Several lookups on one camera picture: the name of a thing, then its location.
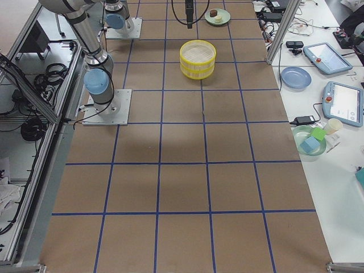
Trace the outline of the green foam cube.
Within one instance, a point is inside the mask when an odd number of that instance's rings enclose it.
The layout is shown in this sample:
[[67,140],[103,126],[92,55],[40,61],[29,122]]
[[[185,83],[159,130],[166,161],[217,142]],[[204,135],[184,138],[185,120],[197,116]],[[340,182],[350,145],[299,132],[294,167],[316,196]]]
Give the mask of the green foam cube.
[[318,141],[322,141],[326,136],[326,131],[320,127],[314,127],[311,131],[311,136]]

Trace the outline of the white bun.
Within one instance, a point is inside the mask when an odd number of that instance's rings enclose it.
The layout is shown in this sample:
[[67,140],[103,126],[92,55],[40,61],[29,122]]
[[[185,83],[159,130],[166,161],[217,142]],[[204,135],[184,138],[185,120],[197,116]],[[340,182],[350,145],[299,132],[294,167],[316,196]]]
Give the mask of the white bun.
[[215,16],[215,17],[214,17],[214,21],[215,21],[216,23],[220,23],[220,22],[222,22],[222,16],[220,16],[220,15]]

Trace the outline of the black power adapter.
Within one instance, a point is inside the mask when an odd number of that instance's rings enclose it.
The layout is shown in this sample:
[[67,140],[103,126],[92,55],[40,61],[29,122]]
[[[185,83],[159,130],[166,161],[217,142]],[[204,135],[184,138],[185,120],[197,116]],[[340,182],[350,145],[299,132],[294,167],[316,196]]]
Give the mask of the black power adapter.
[[292,124],[296,125],[296,126],[300,126],[300,125],[311,125],[311,124],[314,124],[315,122],[316,122],[316,120],[315,120],[314,116],[305,115],[305,116],[296,117],[292,121]]

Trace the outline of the yellow bamboo steamer layer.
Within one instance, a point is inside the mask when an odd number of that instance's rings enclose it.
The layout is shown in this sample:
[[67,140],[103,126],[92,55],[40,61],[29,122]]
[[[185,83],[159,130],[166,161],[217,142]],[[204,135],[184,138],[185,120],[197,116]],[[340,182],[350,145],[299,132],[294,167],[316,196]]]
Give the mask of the yellow bamboo steamer layer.
[[204,40],[191,40],[180,48],[180,61],[188,65],[207,65],[216,59],[216,48]]
[[211,76],[214,72],[214,66],[202,70],[194,70],[187,68],[184,64],[180,63],[180,70],[184,76],[193,80],[203,80]]

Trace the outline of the aluminium frame post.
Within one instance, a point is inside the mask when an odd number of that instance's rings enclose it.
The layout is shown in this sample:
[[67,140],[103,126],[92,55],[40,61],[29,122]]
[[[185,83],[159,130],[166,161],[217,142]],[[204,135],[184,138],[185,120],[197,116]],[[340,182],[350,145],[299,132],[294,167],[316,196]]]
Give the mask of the aluminium frame post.
[[286,32],[295,17],[295,14],[300,6],[300,0],[291,0],[288,3],[287,9],[283,15],[281,23],[279,25],[278,31],[275,35],[274,41],[271,44],[270,50],[268,51],[266,57],[266,63],[271,65],[276,54],[278,53]]

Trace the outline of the blue plate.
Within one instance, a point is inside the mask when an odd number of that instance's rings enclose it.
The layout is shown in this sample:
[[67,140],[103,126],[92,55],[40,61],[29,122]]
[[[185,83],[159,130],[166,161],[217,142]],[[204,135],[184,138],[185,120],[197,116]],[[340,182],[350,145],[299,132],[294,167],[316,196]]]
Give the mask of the blue plate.
[[280,75],[283,82],[292,89],[305,89],[312,82],[310,74],[299,67],[286,67]]

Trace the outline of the blue foam cube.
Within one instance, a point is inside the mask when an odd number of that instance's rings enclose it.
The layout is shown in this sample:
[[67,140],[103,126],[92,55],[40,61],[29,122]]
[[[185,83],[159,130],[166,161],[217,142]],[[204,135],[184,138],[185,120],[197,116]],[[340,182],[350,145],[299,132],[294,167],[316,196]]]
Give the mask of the blue foam cube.
[[311,154],[320,147],[320,142],[310,136],[300,144],[300,148],[306,153]]

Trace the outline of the black webcam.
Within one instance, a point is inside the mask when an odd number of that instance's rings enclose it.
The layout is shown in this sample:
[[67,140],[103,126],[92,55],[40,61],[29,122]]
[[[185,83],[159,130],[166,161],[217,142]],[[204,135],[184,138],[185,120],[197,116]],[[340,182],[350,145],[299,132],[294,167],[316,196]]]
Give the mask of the black webcam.
[[286,41],[286,47],[294,56],[297,56],[302,53],[304,44],[302,41]]

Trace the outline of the paper cup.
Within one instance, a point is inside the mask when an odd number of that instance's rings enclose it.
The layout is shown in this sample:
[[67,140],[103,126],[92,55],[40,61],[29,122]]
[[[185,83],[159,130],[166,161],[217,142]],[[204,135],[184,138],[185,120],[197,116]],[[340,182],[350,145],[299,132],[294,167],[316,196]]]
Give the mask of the paper cup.
[[325,125],[325,131],[328,135],[336,133],[338,130],[343,128],[342,122],[337,118],[331,118]]

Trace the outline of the teach pendant near post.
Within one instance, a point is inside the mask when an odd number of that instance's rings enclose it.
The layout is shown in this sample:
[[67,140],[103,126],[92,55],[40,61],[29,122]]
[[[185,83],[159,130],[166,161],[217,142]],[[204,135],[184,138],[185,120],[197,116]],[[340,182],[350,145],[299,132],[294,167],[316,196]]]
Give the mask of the teach pendant near post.
[[303,47],[305,56],[324,74],[349,71],[353,66],[327,42]]

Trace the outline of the brown bun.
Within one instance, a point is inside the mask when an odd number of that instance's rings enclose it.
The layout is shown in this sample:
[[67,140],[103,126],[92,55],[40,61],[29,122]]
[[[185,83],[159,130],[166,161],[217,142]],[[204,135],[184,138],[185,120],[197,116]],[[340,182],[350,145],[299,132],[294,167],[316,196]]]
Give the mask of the brown bun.
[[217,10],[215,9],[210,10],[209,15],[210,17],[215,17],[217,15]]

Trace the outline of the green bowl with blocks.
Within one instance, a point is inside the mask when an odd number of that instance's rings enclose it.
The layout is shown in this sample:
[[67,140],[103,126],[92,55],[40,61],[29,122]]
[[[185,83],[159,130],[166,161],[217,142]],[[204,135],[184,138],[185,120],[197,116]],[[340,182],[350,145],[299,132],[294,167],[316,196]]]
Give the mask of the green bowl with blocks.
[[297,126],[292,130],[296,148],[300,154],[319,156],[326,150],[326,140],[318,140],[312,135],[313,127]]

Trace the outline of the white crumpled cloth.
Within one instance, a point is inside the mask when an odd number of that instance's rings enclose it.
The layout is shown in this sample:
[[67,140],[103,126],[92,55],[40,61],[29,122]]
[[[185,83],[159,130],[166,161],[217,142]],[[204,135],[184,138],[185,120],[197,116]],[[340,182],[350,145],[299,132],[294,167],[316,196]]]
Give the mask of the white crumpled cloth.
[[10,159],[1,159],[1,214],[20,200],[20,186],[10,183]]

